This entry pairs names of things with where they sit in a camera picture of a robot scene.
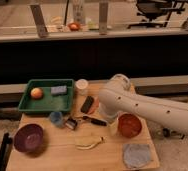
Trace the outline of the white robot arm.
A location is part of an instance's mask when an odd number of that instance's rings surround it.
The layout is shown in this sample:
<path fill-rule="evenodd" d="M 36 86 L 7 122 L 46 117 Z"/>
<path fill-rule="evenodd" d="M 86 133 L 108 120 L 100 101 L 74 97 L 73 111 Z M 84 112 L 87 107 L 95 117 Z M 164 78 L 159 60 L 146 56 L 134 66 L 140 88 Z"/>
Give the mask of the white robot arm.
<path fill-rule="evenodd" d="M 188 136 L 188 103 L 139 95 L 129 91 L 131 86 L 127 76 L 116 74 L 100 88 L 98 98 L 107 121 L 113 122 L 123 111 Z"/>

